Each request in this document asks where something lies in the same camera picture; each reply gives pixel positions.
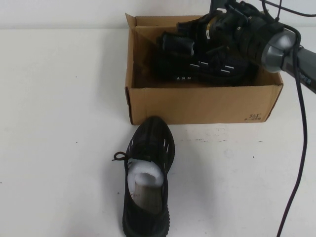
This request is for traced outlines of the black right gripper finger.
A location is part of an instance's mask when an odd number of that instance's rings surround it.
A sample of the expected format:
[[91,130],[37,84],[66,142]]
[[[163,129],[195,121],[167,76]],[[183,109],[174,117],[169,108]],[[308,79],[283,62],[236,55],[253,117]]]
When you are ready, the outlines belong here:
[[178,22],[176,25],[177,32],[186,37],[195,37],[197,32],[198,21]]

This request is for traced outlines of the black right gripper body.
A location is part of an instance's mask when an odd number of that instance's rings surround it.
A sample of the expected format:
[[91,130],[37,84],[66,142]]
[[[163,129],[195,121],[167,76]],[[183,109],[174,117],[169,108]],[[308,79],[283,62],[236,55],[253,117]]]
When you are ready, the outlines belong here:
[[240,35],[249,17],[248,12],[239,10],[215,11],[202,16],[197,22],[197,49],[207,52],[223,46],[241,52]]

